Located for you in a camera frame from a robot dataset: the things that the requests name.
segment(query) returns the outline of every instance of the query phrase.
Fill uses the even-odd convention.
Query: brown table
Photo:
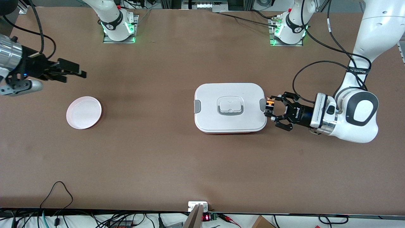
[[[206,200],[226,212],[405,215],[405,77],[398,47],[373,63],[367,80],[380,101],[379,134],[368,144],[315,136],[301,126],[286,132],[270,121],[257,133],[208,135],[194,124],[199,85],[253,82],[277,95],[291,91],[306,64],[346,64],[347,57],[308,37],[304,47],[272,47],[265,26],[202,10],[152,10],[132,45],[103,44],[92,9],[38,13],[58,45],[52,59],[79,63],[88,78],[71,76],[67,84],[45,82],[42,92],[0,97],[2,207],[38,207],[61,180],[75,198],[71,208],[184,211],[189,200]],[[235,14],[265,22],[253,12]],[[360,19],[331,16],[347,50]],[[31,11],[17,25],[37,30]],[[313,16],[310,31],[332,45],[325,14]],[[12,35],[39,50],[38,36]],[[51,47],[46,42],[46,54]],[[331,95],[344,72],[327,63],[313,66],[300,75],[297,90],[307,98]],[[66,122],[66,109],[86,95],[101,101],[104,116],[93,128],[76,130]],[[44,206],[68,201],[58,186]]]

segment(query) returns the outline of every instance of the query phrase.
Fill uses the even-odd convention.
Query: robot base
[[[104,33],[104,38],[103,38],[103,43],[135,43],[136,41],[136,31],[138,30],[138,20],[139,20],[139,15],[138,14],[134,14],[134,19],[133,19],[133,23],[134,25],[129,25],[129,29],[133,29],[134,33],[132,33],[130,36],[128,36],[128,38],[126,38],[123,41],[113,41],[112,39],[110,39],[107,34]]]
[[[267,23],[270,25],[277,25],[276,23],[274,23],[273,20],[268,19]],[[296,46],[296,47],[301,47],[303,45],[303,40],[301,39],[298,43],[296,44],[286,44],[284,42],[282,42],[278,37],[276,37],[274,34],[277,33],[277,28],[273,28],[269,26],[269,34],[270,34],[270,44],[272,46]]]

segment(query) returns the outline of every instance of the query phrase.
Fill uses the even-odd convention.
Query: blue cable
[[[44,220],[45,226],[49,228],[47,221],[45,220],[45,211],[42,212],[42,219]]]

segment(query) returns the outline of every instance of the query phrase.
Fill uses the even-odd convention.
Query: white bracket
[[[208,203],[205,201],[188,201],[188,212],[191,212],[196,204],[202,204],[204,213],[208,212]]]

